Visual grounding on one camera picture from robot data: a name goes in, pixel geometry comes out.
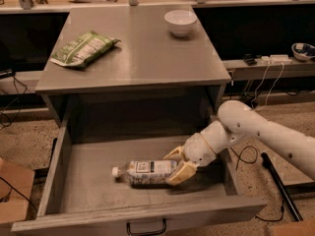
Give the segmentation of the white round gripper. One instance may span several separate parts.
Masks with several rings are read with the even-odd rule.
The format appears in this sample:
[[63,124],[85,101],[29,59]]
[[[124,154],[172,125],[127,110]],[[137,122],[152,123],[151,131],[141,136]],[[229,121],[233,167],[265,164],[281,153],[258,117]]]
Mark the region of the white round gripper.
[[198,167],[207,166],[216,159],[216,154],[200,133],[195,133],[185,142],[183,152],[189,161],[181,160],[182,146],[176,147],[163,158],[178,161],[174,171],[166,178],[168,185],[177,186],[185,182],[196,174]]

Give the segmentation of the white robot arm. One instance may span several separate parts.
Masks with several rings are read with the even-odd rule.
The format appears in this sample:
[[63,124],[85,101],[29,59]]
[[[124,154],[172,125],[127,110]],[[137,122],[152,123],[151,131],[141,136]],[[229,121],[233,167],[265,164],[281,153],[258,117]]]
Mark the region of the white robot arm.
[[315,179],[314,138],[269,121],[240,101],[229,100],[220,106],[215,121],[164,157],[178,162],[166,183],[176,186],[185,182],[196,174],[199,167],[208,166],[220,152],[245,137],[257,139]]

